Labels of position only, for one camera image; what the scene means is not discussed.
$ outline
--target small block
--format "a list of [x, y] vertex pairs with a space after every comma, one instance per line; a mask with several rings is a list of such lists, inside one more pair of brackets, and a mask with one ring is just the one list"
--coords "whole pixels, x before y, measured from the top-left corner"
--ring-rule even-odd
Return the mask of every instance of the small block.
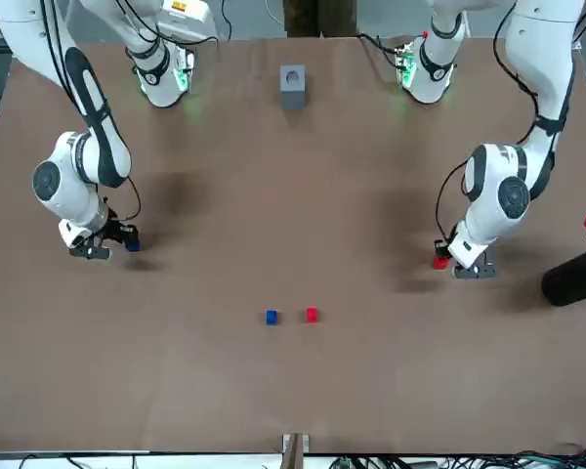
[[307, 308], [306, 309], [306, 321], [307, 322], [317, 322], [317, 309], [316, 308]]
[[277, 324], [277, 311], [276, 310], [267, 310], [265, 314], [265, 324], [266, 325], [276, 325]]
[[443, 258], [439, 256], [434, 256], [434, 262], [432, 263], [432, 267], [437, 271], [442, 271], [447, 268], [449, 265], [449, 258]]
[[299, 110], [306, 106], [306, 68], [303, 65], [280, 67], [280, 95], [285, 110]]

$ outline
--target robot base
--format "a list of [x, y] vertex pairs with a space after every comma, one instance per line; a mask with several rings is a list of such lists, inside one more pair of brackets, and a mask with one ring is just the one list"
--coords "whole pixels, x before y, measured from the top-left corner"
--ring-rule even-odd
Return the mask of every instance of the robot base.
[[426, 76], [427, 71], [417, 60], [418, 50], [418, 47], [415, 46], [415, 41], [404, 44], [396, 49], [395, 65], [397, 67], [398, 84], [415, 102], [420, 105], [433, 105], [440, 101], [447, 88], [449, 88], [451, 74], [456, 65], [454, 64], [451, 67], [440, 82], [432, 82]]

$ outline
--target red cube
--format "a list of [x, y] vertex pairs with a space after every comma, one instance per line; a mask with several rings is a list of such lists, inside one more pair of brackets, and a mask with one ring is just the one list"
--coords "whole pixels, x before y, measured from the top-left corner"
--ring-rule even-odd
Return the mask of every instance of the red cube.
[[317, 309], [307, 308], [306, 309], [306, 322], [317, 322]]

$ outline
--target green led light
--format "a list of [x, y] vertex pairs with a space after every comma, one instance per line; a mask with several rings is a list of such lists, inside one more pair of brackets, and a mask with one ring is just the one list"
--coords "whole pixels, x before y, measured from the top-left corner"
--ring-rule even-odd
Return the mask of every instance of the green led light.
[[185, 71], [174, 70], [174, 78], [176, 78], [180, 91], [188, 90], [188, 74]]
[[417, 63], [410, 61], [406, 63], [406, 70], [403, 72], [403, 87], [408, 89], [412, 86], [412, 80], [414, 80], [414, 74], [417, 72]]

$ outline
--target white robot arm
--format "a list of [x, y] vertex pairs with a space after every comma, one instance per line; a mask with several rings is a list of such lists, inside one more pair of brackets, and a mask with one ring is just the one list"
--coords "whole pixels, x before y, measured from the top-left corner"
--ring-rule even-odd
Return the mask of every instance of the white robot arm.
[[[449, 84], [464, 35], [461, 12], [494, 3], [430, 1], [435, 10], [432, 31], [413, 44], [409, 76], [402, 78], [404, 89], [425, 104], [438, 101]], [[583, 3], [519, 0], [513, 7], [506, 53], [518, 79], [533, 93], [538, 112], [524, 143], [482, 144], [468, 159], [465, 186], [471, 206], [445, 240], [449, 255], [463, 269], [472, 267], [490, 244], [521, 221], [549, 182], [558, 138], [565, 128], [574, 74], [572, 35]], [[447, 30], [451, 21], [454, 28]]]
[[0, 28], [14, 56], [63, 87], [88, 127], [59, 137], [33, 174], [34, 192], [62, 219], [60, 233], [72, 255], [107, 258], [100, 246], [82, 250], [100, 233], [137, 250], [137, 230], [122, 225], [97, 192], [98, 184], [117, 188], [128, 178], [130, 152], [96, 74], [57, 12], [54, 0], [0, 0]]

